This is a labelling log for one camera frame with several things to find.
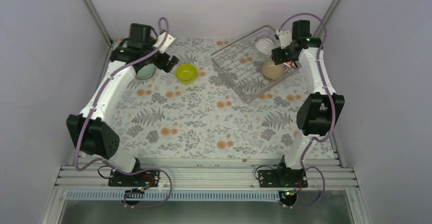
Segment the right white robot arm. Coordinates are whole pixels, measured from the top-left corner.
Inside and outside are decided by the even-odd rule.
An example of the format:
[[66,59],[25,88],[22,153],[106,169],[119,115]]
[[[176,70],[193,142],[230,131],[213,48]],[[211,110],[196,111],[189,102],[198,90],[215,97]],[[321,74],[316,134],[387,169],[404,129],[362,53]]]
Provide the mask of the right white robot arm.
[[299,134],[276,169],[277,183],[288,187],[295,180],[305,178],[307,152],[315,143],[329,139],[345,99],[330,83],[323,60],[323,40],[312,37],[308,20],[293,22],[290,42],[283,32],[277,35],[281,46],[272,50],[272,61],[277,65],[300,67],[309,92],[296,115]]

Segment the pale green pink-base bowl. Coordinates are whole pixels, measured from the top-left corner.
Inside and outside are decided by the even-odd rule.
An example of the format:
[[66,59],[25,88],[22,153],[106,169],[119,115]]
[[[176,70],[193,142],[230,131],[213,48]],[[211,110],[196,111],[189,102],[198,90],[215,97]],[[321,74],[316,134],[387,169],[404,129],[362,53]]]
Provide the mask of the pale green pink-base bowl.
[[135,75],[138,80],[149,80],[156,72],[156,66],[154,64],[148,64],[142,67]]

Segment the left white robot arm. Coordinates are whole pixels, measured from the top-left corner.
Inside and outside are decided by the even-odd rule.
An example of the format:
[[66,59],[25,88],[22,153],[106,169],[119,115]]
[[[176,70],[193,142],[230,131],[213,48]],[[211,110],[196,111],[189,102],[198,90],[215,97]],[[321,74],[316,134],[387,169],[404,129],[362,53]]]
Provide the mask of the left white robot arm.
[[131,24],[129,37],[112,50],[102,82],[90,101],[79,114],[70,114],[66,120],[77,171],[102,162],[121,173],[130,186],[141,181],[138,159],[121,148],[119,135],[110,123],[121,96],[140,70],[150,67],[169,73],[177,65],[178,57],[166,52],[174,41],[168,24],[160,26],[158,32],[149,25]]

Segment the beige bowl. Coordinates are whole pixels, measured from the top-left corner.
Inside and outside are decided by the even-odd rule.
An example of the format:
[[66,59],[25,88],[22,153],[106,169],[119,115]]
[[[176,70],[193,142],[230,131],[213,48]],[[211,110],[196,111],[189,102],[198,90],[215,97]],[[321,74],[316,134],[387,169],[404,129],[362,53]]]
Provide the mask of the beige bowl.
[[261,74],[270,80],[279,80],[285,73],[284,65],[276,65],[271,59],[265,61],[261,66]]

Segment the yellow bowl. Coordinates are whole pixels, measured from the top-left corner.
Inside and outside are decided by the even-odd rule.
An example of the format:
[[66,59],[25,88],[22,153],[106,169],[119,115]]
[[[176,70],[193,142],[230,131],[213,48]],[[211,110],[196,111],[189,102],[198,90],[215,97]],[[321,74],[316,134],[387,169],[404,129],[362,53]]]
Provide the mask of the yellow bowl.
[[182,84],[191,84],[197,76],[198,70],[192,64],[181,64],[175,70],[175,77]]

